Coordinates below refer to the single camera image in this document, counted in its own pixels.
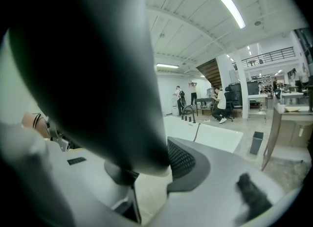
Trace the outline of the black curved faucet spout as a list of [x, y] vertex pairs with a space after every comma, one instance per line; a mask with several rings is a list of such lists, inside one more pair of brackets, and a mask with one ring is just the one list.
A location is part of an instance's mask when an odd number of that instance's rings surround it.
[[191, 112], [191, 114], [192, 114], [192, 122], [196, 123], [193, 107], [192, 106], [185, 106], [183, 108], [183, 110], [182, 110], [182, 115], [185, 116], [187, 111]]

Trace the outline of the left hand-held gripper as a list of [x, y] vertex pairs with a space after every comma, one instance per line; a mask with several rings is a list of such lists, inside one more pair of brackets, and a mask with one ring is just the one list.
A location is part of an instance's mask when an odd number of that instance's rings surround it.
[[46, 129], [50, 139], [57, 142], [63, 152], [67, 152], [70, 149], [70, 141], [59, 131], [53, 121], [47, 121]]

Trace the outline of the black trash bin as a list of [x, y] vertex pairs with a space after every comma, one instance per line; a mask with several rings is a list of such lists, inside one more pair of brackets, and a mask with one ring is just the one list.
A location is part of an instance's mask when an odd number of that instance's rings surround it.
[[250, 154], [257, 155], [264, 138], [263, 132], [254, 132], [250, 147]]

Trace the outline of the brown vanity table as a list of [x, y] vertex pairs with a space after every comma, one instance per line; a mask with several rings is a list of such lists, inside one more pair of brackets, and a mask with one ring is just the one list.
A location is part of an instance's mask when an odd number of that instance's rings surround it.
[[313, 112], [309, 111], [308, 106], [297, 105], [295, 107], [301, 108], [298, 112], [279, 113], [276, 106], [261, 170], [265, 169], [271, 158], [292, 162], [312, 160], [308, 145], [313, 133]]

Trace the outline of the black shower handle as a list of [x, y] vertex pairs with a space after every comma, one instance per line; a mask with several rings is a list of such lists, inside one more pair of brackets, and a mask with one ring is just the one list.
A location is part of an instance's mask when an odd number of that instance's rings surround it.
[[67, 137], [121, 168], [169, 173], [145, 0], [10, 0], [14, 60]]

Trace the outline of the black office chair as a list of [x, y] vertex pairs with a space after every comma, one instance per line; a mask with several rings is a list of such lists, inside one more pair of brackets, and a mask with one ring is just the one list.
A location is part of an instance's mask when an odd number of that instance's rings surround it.
[[232, 90], [231, 86], [227, 86], [224, 91], [224, 95], [226, 98], [226, 108], [225, 108], [225, 117], [227, 119], [230, 119], [231, 122], [233, 122], [233, 110], [234, 110], [234, 99], [235, 99], [235, 94], [234, 91]]

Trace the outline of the white top black frame table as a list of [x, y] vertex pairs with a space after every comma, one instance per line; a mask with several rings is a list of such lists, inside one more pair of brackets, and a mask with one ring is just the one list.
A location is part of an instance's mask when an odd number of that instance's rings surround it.
[[281, 94], [282, 105], [300, 105], [304, 104], [305, 96], [301, 92], [291, 92]]

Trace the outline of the person's left forearm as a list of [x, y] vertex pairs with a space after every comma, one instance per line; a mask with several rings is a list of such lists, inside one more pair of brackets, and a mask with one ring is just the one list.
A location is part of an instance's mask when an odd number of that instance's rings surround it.
[[22, 126], [37, 131], [43, 138], [50, 138], [46, 127], [46, 120], [40, 113], [26, 112], [22, 118]]

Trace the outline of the white bathtub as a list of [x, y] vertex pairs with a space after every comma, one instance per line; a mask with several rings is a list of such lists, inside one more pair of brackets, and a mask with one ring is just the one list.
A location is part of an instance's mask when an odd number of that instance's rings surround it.
[[230, 153], [239, 149], [242, 143], [242, 132], [192, 123], [173, 116], [164, 117], [163, 122], [167, 136], [194, 141]]

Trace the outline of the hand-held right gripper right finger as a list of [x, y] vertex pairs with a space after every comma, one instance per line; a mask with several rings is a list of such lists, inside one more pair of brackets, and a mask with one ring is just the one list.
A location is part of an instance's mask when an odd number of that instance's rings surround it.
[[172, 182], [149, 227], [268, 226], [266, 211], [284, 191], [246, 160], [213, 147], [169, 137]]

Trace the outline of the wooden staircase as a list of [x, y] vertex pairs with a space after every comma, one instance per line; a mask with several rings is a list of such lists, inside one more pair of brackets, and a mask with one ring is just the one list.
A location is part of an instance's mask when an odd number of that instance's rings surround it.
[[197, 70], [210, 82], [211, 87], [222, 87], [220, 71], [216, 58], [198, 66]]

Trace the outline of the black balcony railing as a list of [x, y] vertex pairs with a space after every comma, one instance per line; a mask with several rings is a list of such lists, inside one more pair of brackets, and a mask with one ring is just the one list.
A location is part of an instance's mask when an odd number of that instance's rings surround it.
[[264, 53], [261, 55], [249, 57], [242, 60], [243, 68], [251, 68], [258, 65], [272, 63], [275, 61], [291, 59], [295, 57], [293, 47], [287, 47], [280, 50]]

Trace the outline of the white pillar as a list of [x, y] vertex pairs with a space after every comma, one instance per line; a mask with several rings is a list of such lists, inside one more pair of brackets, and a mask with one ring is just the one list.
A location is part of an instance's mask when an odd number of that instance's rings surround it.
[[247, 82], [246, 82], [246, 75], [243, 68], [242, 59], [240, 57], [238, 49], [232, 47], [232, 56], [235, 60], [237, 66], [237, 72], [240, 79], [241, 84], [241, 91], [242, 91], [242, 118], [248, 119], [248, 111], [249, 111], [249, 100], [248, 100], [248, 89], [247, 89]]

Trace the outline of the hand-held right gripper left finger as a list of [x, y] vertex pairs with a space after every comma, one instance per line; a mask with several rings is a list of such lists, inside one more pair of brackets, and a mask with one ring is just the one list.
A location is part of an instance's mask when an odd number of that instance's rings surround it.
[[140, 227], [133, 185], [117, 184], [108, 162], [19, 124], [0, 123], [0, 197], [12, 227]]

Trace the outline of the metal rack table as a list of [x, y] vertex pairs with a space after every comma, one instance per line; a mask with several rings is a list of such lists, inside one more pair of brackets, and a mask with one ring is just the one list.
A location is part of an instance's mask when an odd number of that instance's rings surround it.
[[[252, 108], [252, 103], [258, 103], [258, 108]], [[267, 121], [267, 110], [268, 110], [268, 95], [267, 94], [256, 94], [248, 96], [248, 118], [251, 115], [263, 116], [265, 122]]]

